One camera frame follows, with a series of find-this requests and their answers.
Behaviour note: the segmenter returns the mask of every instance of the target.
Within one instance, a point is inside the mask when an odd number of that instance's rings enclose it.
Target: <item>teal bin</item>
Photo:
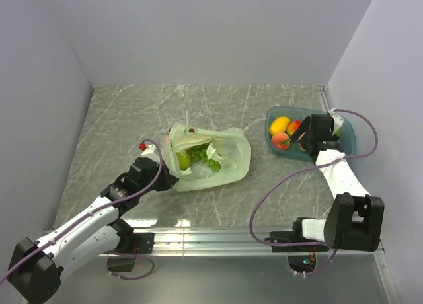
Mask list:
[[[288,150],[285,151],[279,150],[274,147],[270,142],[271,136],[269,134],[269,127],[270,124],[272,124],[272,122],[278,117],[286,116],[291,119],[291,121],[303,121],[307,116],[310,116],[312,114],[326,114],[326,112],[320,110],[310,110],[285,106],[273,107],[269,111],[267,111],[266,123],[264,127],[264,136],[266,138],[266,142],[270,150],[281,157],[289,157],[291,159],[310,161],[310,156],[308,156],[306,152],[300,150],[297,142],[291,142],[291,146]],[[341,137],[339,139],[339,142],[342,148],[344,149],[345,154],[356,154],[356,136],[354,135],[354,130],[352,129],[351,123],[345,118],[344,123],[341,127]]]

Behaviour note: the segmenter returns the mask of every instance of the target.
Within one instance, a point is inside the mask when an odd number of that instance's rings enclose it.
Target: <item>marble tabletop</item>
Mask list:
[[[251,148],[250,170],[238,182],[193,192],[150,192],[129,211],[134,227],[246,226],[259,199],[282,177],[310,165],[271,154],[264,119],[273,106],[321,109],[312,85],[96,86],[54,227],[85,209],[141,155],[144,138],[160,141],[175,123],[210,130],[241,128]],[[255,225],[291,225],[297,217],[325,217],[332,195],[318,171],[281,185]]]

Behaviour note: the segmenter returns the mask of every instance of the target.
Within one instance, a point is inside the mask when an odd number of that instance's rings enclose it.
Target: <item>yellow mango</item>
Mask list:
[[[270,135],[275,135],[279,132],[285,132],[291,120],[288,117],[279,117],[269,127]]]

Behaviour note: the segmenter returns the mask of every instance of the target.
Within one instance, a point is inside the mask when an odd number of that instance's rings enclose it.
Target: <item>translucent green bag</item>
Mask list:
[[[250,167],[251,146],[239,128],[224,131],[199,129],[175,124],[162,140],[163,160],[171,175],[179,178],[174,189],[178,192],[201,190],[229,184],[244,178]],[[192,147],[209,143],[207,159],[220,164],[218,172],[203,162],[192,162],[191,167],[180,170],[177,153],[186,154]]]

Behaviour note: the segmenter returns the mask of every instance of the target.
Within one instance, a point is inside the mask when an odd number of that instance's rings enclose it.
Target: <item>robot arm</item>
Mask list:
[[[120,204],[95,211],[110,202],[129,197],[150,184],[159,172],[159,156],[155,146],[150,145],[129,171],[109,184],[91,205],[60,228],[33,242],[29,238],[19,242],[12,255],[9,268],[40,249],[50,246],[26,261],[7,279],[31,304],[45,303],[59,288],[61,281],[98,255],[111,250],[122,252],[133,248],[137,237],[133,229],[120,217],[138,205],[141,195]],[[161,173],[149,190],[163,191],[171,188],[177,178],[169,174],[163,165]],[[79,221],[85,215],[90,217]],[[60,239],[55,237],[67,232]]]
[[[384,204],[358,182],[335,136],[342,117],[335,113],[314,114],[293,134],[325,177],[334,203],[326,219],[299,218],[293,225],[300,241],[321,241],[328,248],[373,252],[379,245]]]

